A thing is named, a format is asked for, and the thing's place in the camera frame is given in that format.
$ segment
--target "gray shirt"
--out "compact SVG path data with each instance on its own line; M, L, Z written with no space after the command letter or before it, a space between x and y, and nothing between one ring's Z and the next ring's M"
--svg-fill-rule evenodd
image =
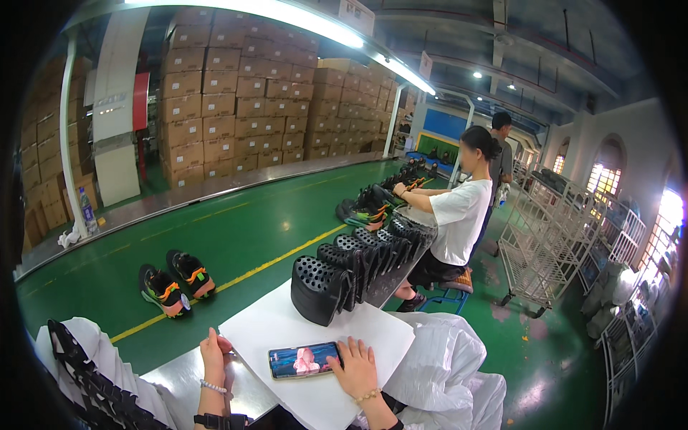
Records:
M495 196L497 195L497 189L502 184L499 180L500 175L511 174L511 169L513 166L513 156L511 154L511 145L506 143L503 137L497 134L495 131L490 132L492 137L499 141L499 145L502 147L502 153L497 156L494 160L490 161L490 178L492 179L492 196L490 197L490 206L493 205L495 201Z

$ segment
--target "hand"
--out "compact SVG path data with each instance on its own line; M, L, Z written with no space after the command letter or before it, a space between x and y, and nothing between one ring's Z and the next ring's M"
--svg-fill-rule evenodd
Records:
M394 194L398 195L399 197L401 197L401 194L404 191L406 191L406 186L404 184L402 184L401 182L399 182L397 185L394 186L393 192L394 192Z
M349 345L339 341L339 354L344 361L344 368L333 357L327 357L327 363L332 368L346 394L353 398L363 397L378 388L378 371L375 368L373 348L367 348L362 340L358 343L349 336Z
M208 329L208 337L201 341L201 356L205 367L205 379L208 383L221 387L224 384L224 359L232 349L232 344L223 337L218 337L215 329Z

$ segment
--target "phone screen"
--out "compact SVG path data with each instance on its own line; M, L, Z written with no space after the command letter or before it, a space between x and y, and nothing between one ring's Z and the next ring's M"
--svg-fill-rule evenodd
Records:
M334 357L340 365L342 363L335 342L270 350L268 354L273 379L331 372L332 368L325 360L327 356Z

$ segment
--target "woman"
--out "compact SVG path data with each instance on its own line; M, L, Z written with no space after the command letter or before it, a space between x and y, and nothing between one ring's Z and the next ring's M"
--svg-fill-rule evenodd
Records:
M316 374L320 370L320 365L314 362L315 357L310 348L299 348L297 359L294 361L294 368L297 375Z
M380 394L373 348L366 348L362 340L356 342L351 336L346 343L337 342L337 346L344 367L342 368L337 359L331 356L326 357L327 363L344 392L363 409L370 430L402 430L403 424L392 413ZM225 394L222 393L225 366L223 355L232 349L232 345L211 328L208 330L208 337L201 342L200 349L205 367L203 379L207 385L201 387L198 415L208 413L214 416L228 416L230 411L225 408ZM203 424L197 423L193 430L205 428Z
M477 125L464 131L460 145L461 166L473 174L470 182L452 190L407 191L401 183L394 187L394 193L411 206L434 214L439 226L437 239L394 293L404 299L398 312L412 312L425 303L425 296L413 287L429 287L433 282L453 281L463 275L480 234L492 192L490 160L499 155L502 147Z

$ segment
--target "beaded bracelet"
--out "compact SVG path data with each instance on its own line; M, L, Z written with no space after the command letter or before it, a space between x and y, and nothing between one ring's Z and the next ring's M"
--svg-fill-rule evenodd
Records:
M227 388L225 388L225 387L218 387L217 385L213 385L213 384L209 383L208 381L206 381L206 380L204 380L204 379L201 379L201 388L203 388L203 387L205 387L205 388L210 388L210 389L214 389L214 390L217 391L218 393L223 393L223 394L225 394L225 393L227 392Z
M359 403L363 402L364 400L368 400L369 398L375 398L378 396L378 393L380 393L382 390L383 389L381 389L381 388L375 388L373 391L369 392L365 396L355 398L354 403L356 403L358 405Z

